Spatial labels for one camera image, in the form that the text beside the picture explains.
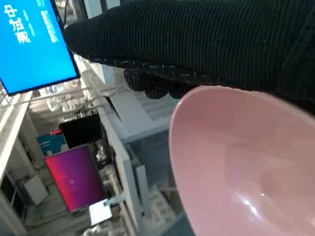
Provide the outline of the black knitted gloved right hand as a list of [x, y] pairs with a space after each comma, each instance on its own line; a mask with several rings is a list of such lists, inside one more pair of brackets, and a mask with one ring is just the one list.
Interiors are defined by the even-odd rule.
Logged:
[[315, 101], [312, 0], [138, 0], [73, 23], [70, 50], [150, 99], [197, 86]]

